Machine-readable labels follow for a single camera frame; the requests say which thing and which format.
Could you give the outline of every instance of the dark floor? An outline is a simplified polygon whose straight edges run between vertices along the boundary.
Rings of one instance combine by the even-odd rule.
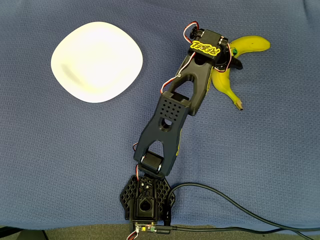
[[[129,226],[126,224],[75,226],[47,230],[49,240],[126,240],[129,235]],[[1,240],[16,240],[18,233],[2,238]],[[320,235],[312,236],[320,240]],[[297,235],[272,233],[269,235],[256,235],[246,232],[178,232],[172,231],[170,235],[156,233],[141,233],[136,240],[303,240]]]

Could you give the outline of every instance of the wire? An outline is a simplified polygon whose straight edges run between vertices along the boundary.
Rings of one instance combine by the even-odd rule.
[[[139,182],[139,173],[138,173],[138,164],[135,166],[135,176],[136,176],[136,180]]]
[[[43,236],[44,236],[45,240],[49,240],[49,238],[48,238],[48,236],[47,236],[47,234],[46,234],[45,230],[42,230],[42,233],[43,233]]]
[[[157,230],[174,230],[174,231],[184,231],[184,232],[198,232],[198,233],[205,233],[205,232],[228,232],[228,231],[242,231],[248,232],[252,234],[273,234],[280,231],[283,231],[282,228],[277,228],[269,231],[257,231],[243,227],[222,227],[222,228],[190,228],[190,227],[179,227],[179,226],[158,226],[156,225],[155,228]]]
[[[139,236],[139,232],[136,233],[136,236],[133,239],[136,239]]]
[[[236,203],[235,201],[233,201],[230,197],[228,197],[227,195],[225,195],[224,193],[220,192],[217,189],[214,189],[213,187],[207,186],[207,185],[203,185],[200,183],[194,183],[194,182],[187,182],[187,183],[182,183],[179,184],[177,186],[175,186],[174,188],[171,189],[171,191],[168,193],[167,195],[167,199],[166,199],[166,205],[169,206],[169,199],[171,197],[171,195],[173,194],[173,192],[179,188],[182,187],[186,187],[186,186],[194,186],[194,187],[199,187],[199,188],[203,188],[203,189],[207,189],[210,190],[218,195],[220,195],[221,197],[223,197],[224,199],[226,199],[228,202],[230,202],[231,204],[233,204],[234,206],[236,206],[238,209],[240,209],[241,211],[245,212],[246,214],[250,215],[251,217],[260,220],[261,222],[264,222],[266,224],[275,226],[277,228],[281,228],[284,230],[290,230],[293,232],[314,232],[314,231],[320,231],[320,227],[314,227],[314,228],[298,228],[298,227],[290,227],[290,226],[285,226],[285,225],[281,225],[278,223],[275,223],[273,221],[269,221],[263,217],[260,217],[256,214],[254,214],[253,212],[245,209],[243,206],[239,205],[238,203]]]
[[[302,233],[301,233],[301,232],[299,232],[299,231],[295,231],[295,233],[296,233],[296,234],[298,234],[300,237],[303,237],[303,238],[305,238],[305,239],[313,240],[311,237],[308,237],[308,236],[306,236],[306,235],[302,234]]]
[[[126,240],[131,240],[131,237],[136,233],[137,231],[133,231],[129,234],[129,236],[126,238]]]
[[[180,73],[183,71],[183,69],[185,69],[189,63],[191,62],[192,58],[196,55],[196,52],[192,53],[192,55],[190,56],[189,60],[186,62],[186,64],[179,70],[179,72],[173,77],[170,78],[168,81],[166,81],[161,89],[160,89],[160,93],[163,94],[164,93],[164,87],[167,86],[169,83],[171,83],[176,77],[178,77],[180,75]]]
[[[133,144],[133,146],[132,146],[133,151],[136,151],[135,146],[136,146],[137,144],[138,144],[137,142],[136,142],[135,144]]]
[[[183,30],[183,37],[184,37],[184,39],[188,42],[188,43],[192,43],[191,42],[191,40],[186,36],[186,30],[188,29],[188,28],[190,28],[190,26],[192,26],[192,25],[196,25],[196,28],[197,28],[197,30],[199,30],[199,23],[197,22],[197,21],[192,21],[192,22],[190,22],[185,28],[184,28],[184,30]]]
[[[224,73],[224,72],[226,72],[226,71],[228,70],[228,67],[229,67],[229,65],[230,65],[230,63],[231,63],[231,60],[232,60],[231,48],[230,48],[229,43],[227,43],[227,45],[228,45],[228,49],[229,49],[229,53],[230,53],[230,60],[229,60],[228,65],[226,66],[225,70],[219,70],[219,69],[216,68],[216,67],[214,68],[214,69],[217,70],[219,73]]]

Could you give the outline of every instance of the red wire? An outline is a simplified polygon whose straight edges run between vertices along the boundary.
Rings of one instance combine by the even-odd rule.
[[[196,24],[196,28],[197,28],[197,30],[199,30],[199,23],[197,22],[197,21],[192,21],[192,22],[190,22],[185,28],[184,28],[184,30],[183,30],[183,37],[184,37],[184,39],[185,40],[187,40],[188,41],[188,43],[192,43],[191,42],[191,40],[186,36],[186,30],[191,26],[191,25],[193,25],[193,24]]]
[[[135,166],[135,176],[136,176],[136,180],[139,182],[138,164]]]
[[[132,146],[132,148],[133,148],[133,150],[134,151],[136,151],[136,149],[135,149],[135,145],[137,145],[138,143],[136,142],[135,144],[133,144],[133,146]]]
[[[136,231],[134,231],[133,233],[131,233],[126,239],[128,239],[128,240],[133,240],[133,239],[135,239],[134,237],[133,237],[133,235],[136,233]]]
[[[185,69],[186,66],[188,66],[188,64],[191,62],[192,58],[193,58],[195,55],[196,55],[196,52],[192,53],[191,57],[190,57],[189,60],[186,62],[186,64],[180,69],[180,71],[178,72],[178,74],[175,75],[173,78],[170,78],[168,81],[166,81],[166,82],[162,85],[162,87],[161,87],[161,89],[160,89],[160,93],[161,93],[161,94],[164,92],[165,86],[167,86],[169,83],[171,83],[171,82],[182,72],[182,70]]]

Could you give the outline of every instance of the yellow logo text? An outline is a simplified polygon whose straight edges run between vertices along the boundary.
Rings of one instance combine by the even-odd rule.
[[[193,41],[192,45],[190,46],[192,49],[198,49],[205,54],[210,54],[212,56],[217,56],[220,53],[220,48],[216,48],[215,46],[211,46],[210,44],[204,44],[199,41]]]

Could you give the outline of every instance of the robotic arm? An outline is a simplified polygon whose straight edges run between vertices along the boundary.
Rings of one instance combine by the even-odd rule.
[[[196,25],[191,40],[186,29]],[[165,226],[171,223],[171,207],[175,195],[167,196],[171,190],[165,176],[168,176],[179,154],[181,130],[188,115],[197,114],[211,84],[213,68],[225,72],[228,68],[242,69],[242,64],[231,53],[228,39],[208,29],[199,29],[197,22],[191,22],[184,29],[184,38],[191,44],[188,54],[175,77],[163,84],[160,99],[154,115],[144,128],[136,143],[134,160],[138,162],[136,176],[132,176],[120,195],[125,209],[125,219],[131,222],[131,231],[169,234],[167,228],[156,229],[158,221]],[[191,99],[176,92],[185,82],[193,83]],[[171,83],[168,91],[163,88]],[[149,151],[149,147],[160,141],[163,154]],[[144,172],[139,179],[138,168]]]

